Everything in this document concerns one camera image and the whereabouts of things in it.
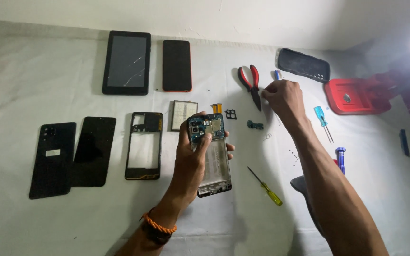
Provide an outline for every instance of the yellow screwdriver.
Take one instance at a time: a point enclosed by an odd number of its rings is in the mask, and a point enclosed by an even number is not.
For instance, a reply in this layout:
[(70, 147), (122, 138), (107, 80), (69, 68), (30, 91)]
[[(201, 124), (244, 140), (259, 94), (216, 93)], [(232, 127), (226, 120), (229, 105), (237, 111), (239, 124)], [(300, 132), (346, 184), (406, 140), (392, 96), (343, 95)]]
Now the yellow screwdriver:
[(268, 186), (265, 184), (265, 182), (262, 182), (259, 177), (251, 170), (251, 168), (249, 168), (249, 166), (247, 166), (249, 171), (252, 172), (252, 174), (257, 178), (257, 180), (259, 180), (259, 182), (261, 183), (261, 187), (265, 189), (266, 193), (268, 194), (268, 196), (271, 198), (271, 200), (273, 200), (273, 202), (275, 202), (275, 204), (277, 206), (282, 206), (282, 201), (279, 199), (279, 197), (273, 193), (273, 191), (271, 191)]

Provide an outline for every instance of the hand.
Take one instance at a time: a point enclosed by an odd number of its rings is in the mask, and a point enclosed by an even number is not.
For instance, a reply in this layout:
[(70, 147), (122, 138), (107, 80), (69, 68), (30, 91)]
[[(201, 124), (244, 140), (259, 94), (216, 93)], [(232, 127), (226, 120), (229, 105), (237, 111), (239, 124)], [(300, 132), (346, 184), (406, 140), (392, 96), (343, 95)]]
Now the hand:
[[(206, 115), (206, 112), (200, 112), (194, 116)], [(225, 132), (225, 137), (229, 137), (229, 132)], [(179, 141), (177, 155), (175, 160), (175, 169), (170, 186), (166, 195), (181, 199), (181, 210), (183, 211), (197, 196), (197, 189), (204, 177), (205, 171), (205, 154), (211, 143), (211, 134), (206, 133), (202, 141), (192, 152), (191, 143), (188, 136), (188, 127), (186, 122), (182, 123), (179, 132)], [(235, 146), (227, 144), (227, 151), (234, 151)], [(232, 154), (227, 154), (228, 159), (232, 159)]]
[(274, 81), (262, 91), (262, 97), (290, 133), (309, 123), (299, 83), (284, 79)]

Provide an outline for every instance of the cracked tablet screen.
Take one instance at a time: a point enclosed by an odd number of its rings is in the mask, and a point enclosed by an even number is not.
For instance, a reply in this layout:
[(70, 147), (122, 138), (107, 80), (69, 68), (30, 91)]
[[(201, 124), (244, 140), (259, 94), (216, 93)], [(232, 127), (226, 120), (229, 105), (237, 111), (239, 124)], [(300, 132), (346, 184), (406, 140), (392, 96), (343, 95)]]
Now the cracked tablet screen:
[(146, 43), (144, 37), (113, 37), (108, 86), (144, 86)]

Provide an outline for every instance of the red-handled pliers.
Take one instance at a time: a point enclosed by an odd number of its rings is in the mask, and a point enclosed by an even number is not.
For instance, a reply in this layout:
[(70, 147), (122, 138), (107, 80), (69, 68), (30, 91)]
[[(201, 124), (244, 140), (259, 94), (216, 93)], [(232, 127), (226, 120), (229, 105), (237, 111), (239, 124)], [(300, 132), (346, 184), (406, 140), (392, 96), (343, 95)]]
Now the red-handled pliers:
[(248, 92), (251, 93), (252, 100), (256, 104), (259, 111), (262, 111), (261, 98), (259, 97), (259, 93), (258, 93), (259, 91), (259, 72), (257, 71), (256, 67), (254, 67), (254, 65), (250, 65), (249, 68), (251, 69), (252, 78), (254, 79), (254, 86), (252, 86), (246, 79), (245, 74), (243, 74), (242, 67), (238, 68), (238, 79), (240, 79), (242, 84), (246, 87), (246, 89), (248, 89)]

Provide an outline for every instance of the tablet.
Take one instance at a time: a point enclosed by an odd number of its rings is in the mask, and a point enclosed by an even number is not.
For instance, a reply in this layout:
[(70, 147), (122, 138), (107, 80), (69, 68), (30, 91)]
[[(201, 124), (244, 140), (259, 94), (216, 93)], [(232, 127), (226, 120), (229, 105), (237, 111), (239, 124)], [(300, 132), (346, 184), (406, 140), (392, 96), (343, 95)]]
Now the tablet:
[(150, 51), (150, 33), (111, 31), (102, 93), (147, 95)]

